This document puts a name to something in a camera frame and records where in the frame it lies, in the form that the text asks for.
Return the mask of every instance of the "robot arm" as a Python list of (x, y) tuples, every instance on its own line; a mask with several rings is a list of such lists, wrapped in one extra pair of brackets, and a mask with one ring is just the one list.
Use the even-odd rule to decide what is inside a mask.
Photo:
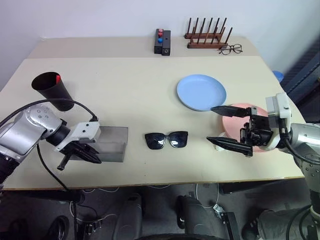
[(98, 152), (88, 145), (100, 135), (97, 121), (80, 122), (68, 128), (67, 122), (42, 104), (21, 111), (13, 122), (0, 127), (0, 184), (28, 156), (41, 140), (55, 146), (54, 151), (65, 155), (59, 170), (63, 170), (72, 155), (100, 164)]
[(215, 145), (243, 153), (247, 157), (253, 155), (253, 146), (259, 146), (267, 151), (277, 148), (291, 154), (310, 189), (311, 214), (320, 226), (320, 126), (311, 123), (291, 123), (291, 110), (286, 93), (268, 97), (266, 105), (268, 117), (257, 115), (257, 108), (254, 106), (211, 108), (213, 112), (223, 116), (241, 118), (250, 116), (250, 120), (240, 129), (240, 142), (227, 137), (207, 137), (207, 139)]

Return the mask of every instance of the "black sunglasses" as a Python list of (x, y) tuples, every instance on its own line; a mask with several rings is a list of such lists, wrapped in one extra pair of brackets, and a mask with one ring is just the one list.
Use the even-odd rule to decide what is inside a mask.
[(188, 132), (174, 131), (169, 135), (159, 132), (147, 133), (144, 135), (148, 148), (152, 150), (162, 149), (165, 145), (166, 139), (170, 140), (170, 144), (174, 148), (183, 148), (187, 145)]
[(219, 54), (228, 55), (231, 53), (231, 50), (234, 51), (236, 54), (242, 53), (242, 46), (241, 44), (235, 45), (225, 45), (218, 49), (220, 52)]

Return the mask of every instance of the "beige table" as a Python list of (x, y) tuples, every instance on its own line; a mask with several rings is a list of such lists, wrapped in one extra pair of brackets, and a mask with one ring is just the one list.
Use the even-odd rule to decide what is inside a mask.
[[(129, 128), (123, 163), (70, 161), (64, 171), (59, 171), (56, 167), (63, 155), (53, 152), (49, 143), (41, 142), (47, 165), (71, 188), (301, 177), (292, 156), (278, 150), (256, 153), (251, 158), (216, 151), (206, 137), (223, 132), (221, 116), (210, 111), (193, 111), (179, 101), (177, 83), (190, 74), (205, 74), (219, 80), (227, 91), (227, 105), (252, 103), (265, 108), (265, 97), (283, 92), (251, 43), (241, 37), (231, 41), (244, 46), (243, 54), (221, 56), (215, 50), (187, 49), (182, 37), (172, 39), (170, 57), (153, 54), (152, 38), (49, 39), (23, 61), (1, 91), (0, 118), (22, 105), (43, 99), (31, 88), (31, 82), (41, 73), (55, 71), (61, 74), (73, 99), (94, 111), (101, 125)], [(121, 49), (123, 43), (132, 45)], [(292, 121), (304, 123), (297, 107), (293, 103), (291, 107)], [(90, 117), (76, 106), (57, 115), (68, 126)], [(162, 150), (147, 148), (145, 133), (172, 131), (189, 132), (185, 148), (169, 144)], [(61, 188), (43, 168), (35, 150), (4, 187)]]

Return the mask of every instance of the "blue object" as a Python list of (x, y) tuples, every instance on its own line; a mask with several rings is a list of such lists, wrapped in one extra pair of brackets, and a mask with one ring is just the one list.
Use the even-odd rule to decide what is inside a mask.
[(278, 79), (279, 83), (284, 79), (284, 74), (280, 71), (272, 71), (275, 77)]
[(224, 86), (211, 76), (193, 74), (181, 79), (176, 87), (177, 94), (187, 107), (196, 111), (210, 111), (223, 105), (227, 98)]

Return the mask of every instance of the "sunglasses lens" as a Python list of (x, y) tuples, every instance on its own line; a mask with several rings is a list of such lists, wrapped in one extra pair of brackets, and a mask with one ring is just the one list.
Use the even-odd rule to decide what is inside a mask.
[(170, 143), (175, 148), (183, 148), (187, 145), (188, 132), (175, 131), (169, 134)]
[(152, 150), (162, 149), (165, 145), (165, 135), (163, 133), (148, 133), (144, 135), (148, 148)]

